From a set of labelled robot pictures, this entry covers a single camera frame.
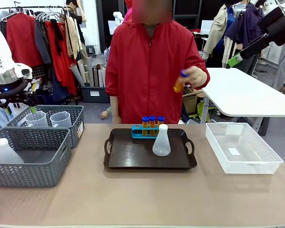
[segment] white plastic flask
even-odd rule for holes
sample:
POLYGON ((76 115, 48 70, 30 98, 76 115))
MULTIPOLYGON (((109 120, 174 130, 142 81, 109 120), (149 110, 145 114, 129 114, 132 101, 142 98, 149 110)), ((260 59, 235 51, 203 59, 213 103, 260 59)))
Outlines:
POLYGON ((159 133, 153 145, 153 153, 157 156, 164 157, 171 152, 169 138, 168 138, 168 126, 161 124, 159 126, 159 133))
POLYGON ((23 164, 23 159, 10 147, 6 138, 0 139, 0 164, 23 164))

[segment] brown tabletop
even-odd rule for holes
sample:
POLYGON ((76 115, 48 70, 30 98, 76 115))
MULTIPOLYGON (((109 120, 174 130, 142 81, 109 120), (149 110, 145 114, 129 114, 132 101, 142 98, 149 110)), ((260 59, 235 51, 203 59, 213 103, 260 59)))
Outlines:
POLYGON ((0 188, 0 224, 285 224, 285 164, 275 175, 225 174, 205 137, 204 125, 170 127, 184 129, 193 140, 196 168, 170 172, 105 169, 104 142, 121 125, 86 124, 56 188, 0 188))

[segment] test tube rack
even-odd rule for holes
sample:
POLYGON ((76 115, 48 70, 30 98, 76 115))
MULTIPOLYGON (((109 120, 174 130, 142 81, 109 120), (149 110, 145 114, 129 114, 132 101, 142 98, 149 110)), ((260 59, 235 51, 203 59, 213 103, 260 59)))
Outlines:
POLYGON ((159 127, 156 125, 155 128, 151 128, 150 126, 147 128, 143 128, 142 125, 134 125, 132 126, 132 138, 134 139, 156 139, 157 134, 155 136, 151 136, 150 130, 158 131, 159 127), (143 130, 148 131, 147 136, 143 136, 143 130))

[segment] black tray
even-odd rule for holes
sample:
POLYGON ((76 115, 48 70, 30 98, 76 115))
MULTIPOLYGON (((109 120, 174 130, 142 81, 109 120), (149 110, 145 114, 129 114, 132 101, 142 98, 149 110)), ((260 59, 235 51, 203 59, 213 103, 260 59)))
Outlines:
POLYGON ((133 139, 131 129, 113 129, 104 144, 104 166, 111 169, 180 169, 197 166, 194 144, 182 129, 168 129, 171 153, 159 157, 152 151, 155 139, 133 139), (192 146, 188 151, 186 143, 192 146))

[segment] gray plastic basket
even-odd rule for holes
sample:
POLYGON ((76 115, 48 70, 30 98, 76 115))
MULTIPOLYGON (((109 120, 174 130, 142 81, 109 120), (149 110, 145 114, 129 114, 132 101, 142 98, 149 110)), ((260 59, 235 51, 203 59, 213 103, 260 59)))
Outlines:
MULTIPOLYGON (((71 148, 75 148, 79 142, 82 132, 85 129, 83 106, 70 106, 70 105, 37 105, 36 111, 43 111, 47 114, 47 123, 51 127, 51 115, 60 112, 68 112, 71 114, 72 127, 70 127, 70 141, 71 148)), ((26 127, 27 124, 24 120, 27 114, 31 113, 30 107, 27 107, 23 112, 12 119, 7 126, 9 127, 26 127)))
POLYGON ((24 164, 0 164, 0 187, 52 188, 59 183, 71 158, 68 129, 0 129, 0 138, 23 159, 24 164))

